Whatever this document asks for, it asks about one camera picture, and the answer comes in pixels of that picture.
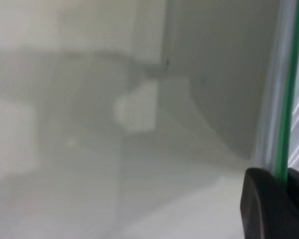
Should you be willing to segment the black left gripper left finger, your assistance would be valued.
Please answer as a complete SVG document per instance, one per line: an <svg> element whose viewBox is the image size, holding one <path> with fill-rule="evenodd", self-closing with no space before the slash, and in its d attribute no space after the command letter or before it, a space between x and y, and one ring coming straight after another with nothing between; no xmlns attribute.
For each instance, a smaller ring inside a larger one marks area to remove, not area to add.
<svg viewBox="0 0 299 239"><path fill-rule="evenodd" d="M246 239L285 239L284 190L276 178L261 168L245 172L240 212Z"/></svg>

